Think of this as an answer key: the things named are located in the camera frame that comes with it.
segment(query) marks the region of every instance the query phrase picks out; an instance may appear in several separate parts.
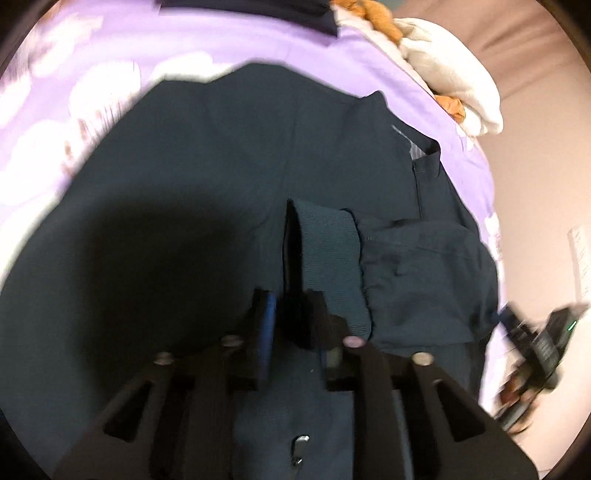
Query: zipper pull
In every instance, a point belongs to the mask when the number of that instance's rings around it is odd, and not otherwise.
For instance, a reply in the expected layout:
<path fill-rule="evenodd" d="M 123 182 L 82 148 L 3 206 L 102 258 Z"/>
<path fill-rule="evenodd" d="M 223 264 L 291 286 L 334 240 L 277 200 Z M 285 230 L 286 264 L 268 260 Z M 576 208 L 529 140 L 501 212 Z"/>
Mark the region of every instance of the zipper pull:
<path fill-rule="evenodd" d="M 296 437 L 291 445 L 291 469 L 288 476 L 289 480 L 296 480 L 296 476 L 300 471 L 302 462 L 304 461 L 304 452 L 308 446 L 310 437 L 307 435 L 300 435 Z"/>

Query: clothing pile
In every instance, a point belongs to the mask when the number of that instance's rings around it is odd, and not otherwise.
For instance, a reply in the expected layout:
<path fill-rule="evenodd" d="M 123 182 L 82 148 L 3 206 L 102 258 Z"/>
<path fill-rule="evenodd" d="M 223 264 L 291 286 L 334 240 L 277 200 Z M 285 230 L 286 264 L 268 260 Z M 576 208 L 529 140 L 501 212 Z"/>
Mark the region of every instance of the clothing pile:
<path fill-rule="evenodd" d="M 282 66 L 157 84 L 7 276 L 13 427 L 28 445 L 51 439 L 34 453 L 52 470 L 157 352 L 219 341 L 256 288 L 282 295 L 287 283 L 324 292 L 385 352 L 432 353 L 477 398 L 496 268 L 439 156 L 381 93 L 356 98 Z M 235 478 L 286 476 L 302 432 L 314 438 L 308 476 L 351 478 L 352 396 L 324 389 L 314 352 L 287 342 L 273 355 L 268 388 L 238 401 Z"/>

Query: black fabric strap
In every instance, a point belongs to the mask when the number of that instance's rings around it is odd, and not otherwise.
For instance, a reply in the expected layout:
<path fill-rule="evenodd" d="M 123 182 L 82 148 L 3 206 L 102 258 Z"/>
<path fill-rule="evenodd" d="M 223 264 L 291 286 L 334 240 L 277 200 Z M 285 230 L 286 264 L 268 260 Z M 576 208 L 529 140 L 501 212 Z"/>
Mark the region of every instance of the black fabric strap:
<path fill-rule="evenodd" d="M 361 247 L 351 214 L 293 200 L 287 216 L 284 264 L 289 290 L 324 292 L 329 312 L 345 318 L 351 334 L 369 338 L 371 318 L 359 270 Z"/>

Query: black electronic device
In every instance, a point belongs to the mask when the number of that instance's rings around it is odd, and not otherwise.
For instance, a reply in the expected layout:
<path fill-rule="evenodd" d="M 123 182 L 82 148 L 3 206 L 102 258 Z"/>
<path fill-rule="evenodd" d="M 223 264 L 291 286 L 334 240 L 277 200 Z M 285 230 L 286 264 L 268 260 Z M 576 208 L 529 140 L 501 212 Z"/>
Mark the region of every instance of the black electronic device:
<path fill-rule="evenodd" d="M 557 367 L 586 309 L 587 305 L 582 303 L 556 309 L 538 331 L 527 323 L 514 304 L 500 312 L 499 321 L 507 331 L 507 338 L 521 356 L 501 392 L 504 405 L 496 415 L 505 431 L 513 429 L 530 412 L 540 392 L 558 386 Z"/>

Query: bed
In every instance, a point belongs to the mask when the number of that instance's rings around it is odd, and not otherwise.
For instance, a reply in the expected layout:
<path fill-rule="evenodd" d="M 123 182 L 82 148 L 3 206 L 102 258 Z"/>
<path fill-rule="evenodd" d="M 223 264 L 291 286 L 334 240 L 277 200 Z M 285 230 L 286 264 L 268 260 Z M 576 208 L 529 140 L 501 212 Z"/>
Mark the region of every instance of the bed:
<path fill-rule="evenodd" d="M 381 90 L 394 114 L 436 139 L 441 162 L 497 263 L 503 292 L 486 156 L 413 78 L 412 68 L 393 62 L 352 27 L 334 38 L 266 17 L 159 11 L 152 0 L 60 5 L 35 25 L 0 79 L 0 283 L 93 147 L 143 92 L 164 78 L 210 81 L 250 61 L 282 64 L 355 96 Z M 506 352 L 497 328 L 479 399 L 489 412 Z"/>

